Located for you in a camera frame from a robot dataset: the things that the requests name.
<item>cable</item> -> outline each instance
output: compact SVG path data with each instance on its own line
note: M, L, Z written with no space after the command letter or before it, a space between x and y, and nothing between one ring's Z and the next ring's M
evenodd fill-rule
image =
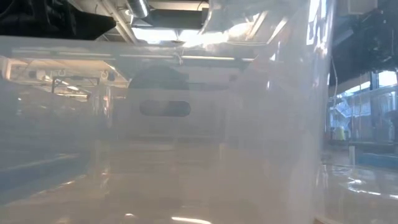
M335 61L333 60L333 56L331 56L331 65L333 66L333 71L335 73L335 95L333 97L333 111L335 112L336 110L336 97L337 97L337 86L338 86L338 79L337 79L337 72L336 72L336 67L335 67Z
M197 11L199 10L199 7L200 7L204 2L205 2L205 0L202 0L202 1L199 3L199 5L198 5L198 7L197 7Z
M0 20L5 18L14 9L14 7L16 6L17 3L18 3L18 0L12 0L10 5L8 6L8 8L0 14Z

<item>metal beam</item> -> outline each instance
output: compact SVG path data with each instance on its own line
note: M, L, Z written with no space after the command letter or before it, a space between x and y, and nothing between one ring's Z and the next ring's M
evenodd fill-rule
M123 17L119 14L118 10L109 0L97 0L97 3L99 6L105 8L107 11L109 10L110 15L126 32L126 34L130 37L133 43L138 43L138 40L133 34L131 27L126 24L126 21L124 21Z
M102 10L105 15L107 16L112 16L111 13L105 8L104 4L102 3L102 1L97 0L96 1L98 4L98 7L100 10ZM127 34L124 32L124 29L121 27L120 22L116 23L116 30L120 33L120 35L122 36L122 38L124 39L124 41L126 41L127 43L132 43L132 39L130 39Z
M148 3L155 9L201 11L209 8L205 1L148 0Z

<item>ceiling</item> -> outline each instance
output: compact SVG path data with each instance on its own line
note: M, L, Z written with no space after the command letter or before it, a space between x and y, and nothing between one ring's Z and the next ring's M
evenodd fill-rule
M135 33L131 29L131 16L126 13L126 0L69 0L77 9L85 12L112 16L117 22L117 26L102 35L98 40L110 42L129 42L136 43ZM151 8L201 11L208 8L207 1L202 0L148 0Z

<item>ceiling light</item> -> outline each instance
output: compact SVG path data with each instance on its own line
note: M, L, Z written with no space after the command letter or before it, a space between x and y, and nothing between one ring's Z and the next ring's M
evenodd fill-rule
M200 60L235 60L232 57L209 57L209 56L189 56L183 55L181 56L183 59L200 59Z
M206 220L199 220L196 218L183 218L183 217L172 217L174 221L181 221L181 222L189 222L189 223L198 223L198 224L211 224L211 222Z
M75 86L68 86L68 88L71 89L71 90L79 91L79 88L77 88Z
M157 44L161 41L177 40L177 35L174 30L170 29L141 29L132 28L137 39L145 40L150 44Z
M196 35L187 41L184 47L194 47L197 45L219 44L228 41L228 34L225 32L209 32L202 35Z
M69 93L56 93L59 96L77 96L77 97L87 97L85 94L69 94Z
M192 37L198 35L199 30L183 30L178 36L178 40L186 42L189 41Z

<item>reflective floor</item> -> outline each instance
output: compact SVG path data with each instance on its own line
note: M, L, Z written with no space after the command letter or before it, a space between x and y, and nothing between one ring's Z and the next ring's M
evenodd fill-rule
M98 145L97 152L111 158L109 164L101 158L97 164L91 162L100 173L87 169L62 184L7 203L0 209L1 223L245 223L259 216L245 201L215 203L215 196L209 195L214 192L209 183L217 181L219 169L212 166L210 158L215 155L205 157L210 156L211 144L197 144L196 149L191 144L189 153L178 151L184 144L136 141L128 151L120 147L117 153L107 144ZM202 153L195 154L194 149ZM129 165L127 172L127 163L137 165ZM317 218L324 223L393 224L398 219L398 174L320 166L316 201Z

